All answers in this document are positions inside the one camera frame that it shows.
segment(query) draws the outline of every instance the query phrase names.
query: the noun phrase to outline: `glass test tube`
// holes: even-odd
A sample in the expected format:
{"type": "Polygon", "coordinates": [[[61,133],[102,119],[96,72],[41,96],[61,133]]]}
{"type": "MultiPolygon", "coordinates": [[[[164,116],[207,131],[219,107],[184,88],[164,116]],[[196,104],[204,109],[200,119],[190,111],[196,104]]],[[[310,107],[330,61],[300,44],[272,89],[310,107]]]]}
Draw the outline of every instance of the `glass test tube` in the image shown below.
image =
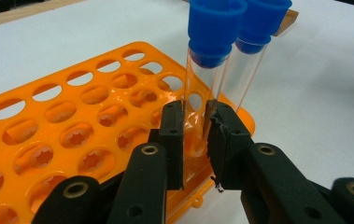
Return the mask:
{"type": "Polygon", "coordinates": [[[244,101],[266,47],[266,44],[250,44],[239,38],[233,44],[221,81],[219,100],[231,106],[235,112],[244,101]]]}
{"type": "Polygon", "coordinates": [[[205,154],[205,103],[219,95],[227,56],[215,67],[203,67],[193,59],[197,55],[191,49],[188,53],[187,76],[185,82],[185,155],[200,157],[205,154]]]}
{"type": "Polygon", "coordinates": [[[185,79],[185,156],[205,155],[205,104],[219,95],[225,61],[247,4],[241,0],[191,0],[185,79]]]}

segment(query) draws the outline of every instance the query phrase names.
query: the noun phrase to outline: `white table surface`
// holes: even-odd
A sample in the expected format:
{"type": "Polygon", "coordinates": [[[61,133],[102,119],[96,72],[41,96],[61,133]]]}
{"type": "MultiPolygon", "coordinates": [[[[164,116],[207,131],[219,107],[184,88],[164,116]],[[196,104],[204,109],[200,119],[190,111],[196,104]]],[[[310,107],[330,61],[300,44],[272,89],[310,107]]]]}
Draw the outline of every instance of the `white table surface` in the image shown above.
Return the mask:
{"type": "MultiPolygon", "coordinates": [[[[354,6],[295,0],[297,22],[274,38],[245,107],[255,142],[284,150],[330,188],[354,176],[354,6]]],[[[0,93],[134,41],[185,65],[189,5],[181,0],[91,0],[0,25],[0,93]]],[[[248,223],[238,191],[210,190],[179,223],[248,223]]]]}

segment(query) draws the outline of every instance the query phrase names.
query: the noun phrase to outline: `orange plastic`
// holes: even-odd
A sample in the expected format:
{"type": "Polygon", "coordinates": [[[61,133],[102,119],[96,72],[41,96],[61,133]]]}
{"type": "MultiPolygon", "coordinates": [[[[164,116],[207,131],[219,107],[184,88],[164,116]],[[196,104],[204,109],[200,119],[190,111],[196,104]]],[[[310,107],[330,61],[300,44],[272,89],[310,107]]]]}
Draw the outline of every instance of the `orange plastic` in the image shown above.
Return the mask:
{"type": "MultiPolygon", "coordinates": [[[[122,172],[159,128],[163,105],[183,96],[184,77],[181,65],[135,42],[0,94],[0,223],[30,223],[68,177],[102,183],[122,172]]],[[[167,222],[200,205],[211,174],[206,156],[185,158],[185,190],[168,191],[167,222]]]]}

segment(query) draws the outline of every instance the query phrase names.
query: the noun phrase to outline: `test tube cap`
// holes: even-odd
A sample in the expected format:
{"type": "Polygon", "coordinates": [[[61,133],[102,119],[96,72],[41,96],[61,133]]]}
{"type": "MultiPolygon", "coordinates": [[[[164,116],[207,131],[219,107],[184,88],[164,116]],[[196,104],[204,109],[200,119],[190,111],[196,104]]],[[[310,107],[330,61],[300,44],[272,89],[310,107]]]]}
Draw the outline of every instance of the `test tube cap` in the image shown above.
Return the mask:
{"type": "Polygon", "coordinates": [[[248,6],[241,20],[237,47],[245,53],[260,52],[271,41],[292,5],[291,0],[246,0],[248,6]]]}
{"type": "Polygon", "coordinates": [[[191,0],[190,3],[191,57],[202,67],[217,67],[232,50],[247,4],[242,0],[191,0]]]}

